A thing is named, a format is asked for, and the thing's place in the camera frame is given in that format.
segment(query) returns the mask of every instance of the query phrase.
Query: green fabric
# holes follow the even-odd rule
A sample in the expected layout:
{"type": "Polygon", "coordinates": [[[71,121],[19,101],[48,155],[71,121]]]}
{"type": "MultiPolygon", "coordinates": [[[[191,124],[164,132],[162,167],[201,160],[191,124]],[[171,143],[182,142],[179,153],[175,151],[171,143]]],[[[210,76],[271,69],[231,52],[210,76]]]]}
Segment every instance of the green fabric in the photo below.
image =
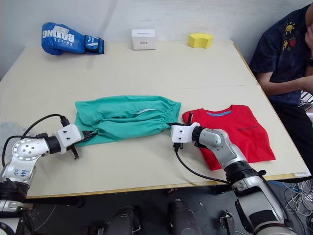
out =
{"type": "Polygon", "coordinates": [[[161,96],[122,95],[78,101],[75,124],[97,135],[77,145],[108,143],[154,135],[177,122],[180,103],[161,96]]]}

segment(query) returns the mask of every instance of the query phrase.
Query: person's hand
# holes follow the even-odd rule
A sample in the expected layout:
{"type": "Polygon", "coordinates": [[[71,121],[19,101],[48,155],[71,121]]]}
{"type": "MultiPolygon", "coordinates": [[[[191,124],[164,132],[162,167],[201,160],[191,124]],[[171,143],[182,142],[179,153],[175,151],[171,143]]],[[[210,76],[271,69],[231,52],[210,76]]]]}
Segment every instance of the person's hand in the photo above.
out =
{"type": "Polygon", "coordinates": [[[307,32],[305,34],[304,40],[312,51],[313,50],[313,24],[307,28],[307,32]]]}
{"type": "Polygon", "coordinates": [[[307,77],[301,77],[298,79],[300,88],[308,92],[310,94],[313,94],[313,75],[307,76],[307,77]]]}

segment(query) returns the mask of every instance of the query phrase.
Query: dark t-shirt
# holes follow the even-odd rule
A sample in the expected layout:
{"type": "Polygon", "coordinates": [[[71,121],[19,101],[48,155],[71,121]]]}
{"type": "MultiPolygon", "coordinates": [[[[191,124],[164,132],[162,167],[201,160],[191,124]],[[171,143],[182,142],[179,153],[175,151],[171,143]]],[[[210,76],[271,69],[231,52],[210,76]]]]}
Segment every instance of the dark t-shirt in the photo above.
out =
{"type": "MultiPolygon", "coordinates": [[[[250,63],[254,73],[273,72],[270,82],[277,83],[304,76],[311,52],[304,41],[305,14],[309,6],[291,12],[262,35],[250,63]]],[[[271,95],[269,99],[298,105],[300,93],[271,95]]]]}

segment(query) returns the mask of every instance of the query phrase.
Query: person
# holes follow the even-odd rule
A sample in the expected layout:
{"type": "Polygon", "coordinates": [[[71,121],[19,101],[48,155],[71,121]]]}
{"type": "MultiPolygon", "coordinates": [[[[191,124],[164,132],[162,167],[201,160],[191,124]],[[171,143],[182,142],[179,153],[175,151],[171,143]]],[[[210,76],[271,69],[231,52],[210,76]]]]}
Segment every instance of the person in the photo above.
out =
{"type": "Polygon", "coordinates": [[[313,3],[263,33],[250,62],[264,93],[313,175],[313,128],[300,103],[313,94],[313,3]]]}

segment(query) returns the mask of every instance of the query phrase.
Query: red t-shirt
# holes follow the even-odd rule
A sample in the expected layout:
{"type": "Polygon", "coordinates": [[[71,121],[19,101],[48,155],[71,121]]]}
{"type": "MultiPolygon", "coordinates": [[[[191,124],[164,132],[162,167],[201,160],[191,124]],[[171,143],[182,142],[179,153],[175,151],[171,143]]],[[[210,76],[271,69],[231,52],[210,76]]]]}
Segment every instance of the red t-shirt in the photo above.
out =
{"type": "MultiPolygon", "coordinates": [[[[229,135],[230,141],[237,145],[249,163],[275,160],[269,146],[268,134],[245,105],[231,105],[221,111],[197,109],[184,113],[182,119],[188,122],[189,113],[193,113],[191,122],[198,122],[210,129],[222,129],[229,135]]],[[[211,170],[221,166],[213,152],[200,148],[201,153],[211,170]]]]}

